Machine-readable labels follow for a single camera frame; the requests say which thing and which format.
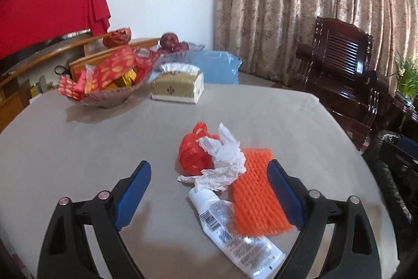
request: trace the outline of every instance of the potted plant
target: potted plant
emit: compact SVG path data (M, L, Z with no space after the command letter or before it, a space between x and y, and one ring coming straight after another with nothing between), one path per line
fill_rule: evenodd
M398 54L395 63L398 79L396 96L406 105L412 106L414 98L418 95L418 60L415 56L401 57Z

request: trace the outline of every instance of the red cloth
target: red cloth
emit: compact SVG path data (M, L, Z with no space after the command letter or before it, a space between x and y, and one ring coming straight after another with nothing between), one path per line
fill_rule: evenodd
M106 0L0 0L0 59L71 32L104 34L109 18Z

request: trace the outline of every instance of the green plant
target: green plant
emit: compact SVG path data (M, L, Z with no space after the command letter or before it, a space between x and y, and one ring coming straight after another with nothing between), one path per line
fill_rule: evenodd
M401 57L398 53L395 63L398 91L413 100L418 95L418 60L415 56Z

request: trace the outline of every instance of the white tube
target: white tube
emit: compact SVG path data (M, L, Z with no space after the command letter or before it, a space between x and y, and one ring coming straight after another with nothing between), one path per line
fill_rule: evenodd
M250 278L265 279L281 265L285 255L266 237L242 237L235 232L233 203L210 189L189 192L205 234Z

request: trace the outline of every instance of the dark wooden armchair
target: dark wooden armchair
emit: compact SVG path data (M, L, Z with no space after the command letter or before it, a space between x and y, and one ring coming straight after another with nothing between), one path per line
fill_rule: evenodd
M313 45L299 44L295 88L316 95L361 148L376 117L387 77L369 70L372 36L338 19L316 19Z

